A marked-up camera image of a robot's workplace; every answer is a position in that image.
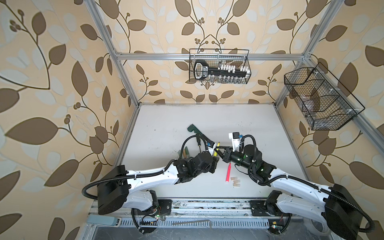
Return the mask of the yellow highlighter pen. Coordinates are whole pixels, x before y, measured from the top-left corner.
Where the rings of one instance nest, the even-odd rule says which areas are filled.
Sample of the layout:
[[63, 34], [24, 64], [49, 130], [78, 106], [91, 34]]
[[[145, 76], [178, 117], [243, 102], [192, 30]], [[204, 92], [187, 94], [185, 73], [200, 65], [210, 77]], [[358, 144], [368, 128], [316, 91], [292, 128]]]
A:
[[217, 147], [219, 147], [219, 146], [220, 146], [220, 142], [218, 142], [218, 143], [215, 145], [215, 148], [214, 148], [214, 154], [213, 154], [214, 157], [217, 157], [217, 156], [218, 156], [218, 153], [217, 153]]

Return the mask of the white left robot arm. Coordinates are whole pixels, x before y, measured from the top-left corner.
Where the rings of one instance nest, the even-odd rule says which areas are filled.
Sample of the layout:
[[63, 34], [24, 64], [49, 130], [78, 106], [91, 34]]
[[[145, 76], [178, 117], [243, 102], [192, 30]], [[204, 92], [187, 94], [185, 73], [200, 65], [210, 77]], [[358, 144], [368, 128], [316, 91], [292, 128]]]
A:
[[107, 215], [122, 207], [142, 212], [157, 207], [152, 188], [192, 181], [201, 174], [216, 170], [219, 157], [202, 152], [194, 158], [172, 160], [164, 168], [147, 171], [127, 171], [124, 165], [115, 167], [97, 184], [98, 214]]

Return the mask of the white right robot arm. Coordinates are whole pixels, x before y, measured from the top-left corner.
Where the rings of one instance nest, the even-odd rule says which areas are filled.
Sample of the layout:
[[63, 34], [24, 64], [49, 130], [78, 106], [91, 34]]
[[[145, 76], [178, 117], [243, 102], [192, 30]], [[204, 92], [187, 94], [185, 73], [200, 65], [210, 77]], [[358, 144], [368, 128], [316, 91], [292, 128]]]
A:
[[345, 240], [356, 240], [365, 231], [361, 223], [368, 215], [344, 186], [330, 187], [303, 180], [230, 147], [219, 147], [215, 152], [224, 162], [246, 168], [247, 175], [259, 186], [274, 188], [266, 200], [271, 214], [280, 211], [314, 220]]

